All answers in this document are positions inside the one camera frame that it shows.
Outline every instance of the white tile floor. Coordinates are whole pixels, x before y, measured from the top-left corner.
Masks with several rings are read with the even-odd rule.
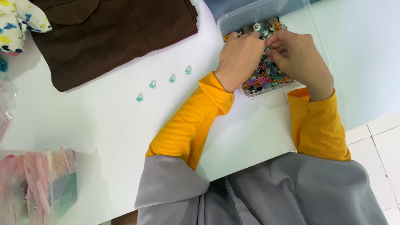
[[[346,132],[352,159],[368,171],[390,225],[400,225],[400,110]]]

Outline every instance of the hand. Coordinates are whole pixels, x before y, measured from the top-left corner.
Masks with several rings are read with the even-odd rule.
[[[293,79],[308,87],[311,101],[322,101],[333,94],[333,77],[310,34],[278,30],[266,41],[270,46],[267,60]]]
[[[258,66],[266,44],[258,39],[258,31],[238,38],[232,32],[228,42],[222,48],[219,64],[214,72],[226,92],[232,93],[245,82]]]

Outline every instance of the pocket flap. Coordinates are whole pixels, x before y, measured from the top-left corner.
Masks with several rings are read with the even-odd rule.
[[[87,20],[97,9],[99,3],[100,0],[74,0],[50,8],[44,7],[46,9],[43,11],[50,23],[75,25]]]

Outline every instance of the brown garment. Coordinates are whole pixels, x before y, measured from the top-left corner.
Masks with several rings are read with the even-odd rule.
[[[32,32],[59,91],[197,33],[189,0],[32,0],[53,31]]]

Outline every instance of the person's right hand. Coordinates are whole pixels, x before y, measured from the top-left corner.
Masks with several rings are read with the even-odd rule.
[[[322,101],[333,94],[333,77],[310,34],[278,30],[266,41],[272,60],[287,75],[308,87],[311,101]]]

